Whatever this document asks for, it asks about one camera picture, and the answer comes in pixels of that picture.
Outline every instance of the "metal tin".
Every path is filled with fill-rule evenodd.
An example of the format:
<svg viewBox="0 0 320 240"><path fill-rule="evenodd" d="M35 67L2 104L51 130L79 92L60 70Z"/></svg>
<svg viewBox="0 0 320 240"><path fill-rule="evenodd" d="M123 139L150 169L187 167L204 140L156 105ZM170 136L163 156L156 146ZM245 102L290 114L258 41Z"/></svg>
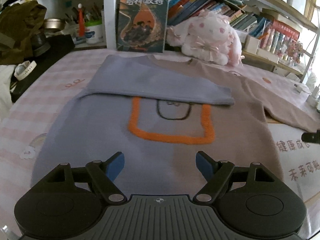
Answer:
<svg viewBox="0 0 320 240"><path fill-rule="evenodd" d="M50 32L62 31L65 26L66 26L65 21L58 18L45 19L43 22L43 28L46 31L50 31Z"/></svg>

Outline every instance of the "shelf post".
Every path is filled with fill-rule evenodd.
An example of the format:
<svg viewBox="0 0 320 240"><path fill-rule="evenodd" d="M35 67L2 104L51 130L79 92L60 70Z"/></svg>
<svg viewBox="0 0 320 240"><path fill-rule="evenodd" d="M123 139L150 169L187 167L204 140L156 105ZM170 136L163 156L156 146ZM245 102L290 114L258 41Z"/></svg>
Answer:
<svg viewBox="0 0 320 240"><path fill-rule="evenodd" d="M307 64L307 66L306 66L306 69L305 69L305 71L304 71L304 73L303 73L303 75L302 75L302 78L300 79L300 83L306 83L308 80L304 80L305 79L305 77L306 77L306 75L307 75L307 73L308 73L308 70L309 70L309 68L310 68L310 65L311 65L311 62L312 62L312 60L313 60L313 58L315 57L315 53L316 53L316 49L317 49L317 46L318 46L318 42L319 42L319 38L320 38L320 23L319 23L319 26L318 26L318 30L317 30L317 34L316 34L317 36L316 36L316 41L315 41L315 45L314 45L314 47L313 47L313 50L312 50L312 53L311 53L311 55L310 55L310 59L309 59L309 61L308 61L308 64Z"/></svg>
<svg viewBox="0 0 320 240"><path fill-rule="evenodd" d="M103 0L108 49L116 49L116 0Z"/></svg>

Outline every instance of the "orange embroidered outline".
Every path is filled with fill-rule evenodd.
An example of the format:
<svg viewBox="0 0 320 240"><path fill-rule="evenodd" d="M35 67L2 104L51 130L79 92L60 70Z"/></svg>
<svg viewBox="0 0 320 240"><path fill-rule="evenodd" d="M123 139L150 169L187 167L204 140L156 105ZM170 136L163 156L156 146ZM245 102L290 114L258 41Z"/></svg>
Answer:
<svg viewBox="0 0 320 240"><path fill-rule="evenodd" d="M132 98L132 112L128 129L139 138L157 142L184 143L184 144L209 144L214 141L214 128L210 119L210 105L202 105L201 125L204 129L204 137L191 137L185 135L166 135L160 133L146 132L138 128L140 112L140 97Z"/></svg>

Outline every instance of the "harry potter book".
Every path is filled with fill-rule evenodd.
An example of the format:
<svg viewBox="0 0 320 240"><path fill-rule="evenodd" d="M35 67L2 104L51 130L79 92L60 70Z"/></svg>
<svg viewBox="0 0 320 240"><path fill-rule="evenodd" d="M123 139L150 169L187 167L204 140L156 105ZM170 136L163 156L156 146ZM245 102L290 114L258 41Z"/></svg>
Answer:
<svg viewBox="0 0 320 240"><path fill-rule="evenodd" d="M117 48L163 52L168 0L120 0Z"/></svg>

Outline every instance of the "stuffed bunny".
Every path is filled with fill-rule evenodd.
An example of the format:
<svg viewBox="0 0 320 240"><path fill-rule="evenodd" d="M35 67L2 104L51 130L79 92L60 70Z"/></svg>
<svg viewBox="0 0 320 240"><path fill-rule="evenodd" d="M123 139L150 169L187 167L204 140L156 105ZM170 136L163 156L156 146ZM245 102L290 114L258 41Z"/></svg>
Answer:
<svg viewBox="0 0 320 240"><path fill-rule="evenodd" d="M193 56L218 65L241 64L241 42L230 26L228 17L203 10L199 16L170 26L167 43L181 46L187 56Z"/></svg>

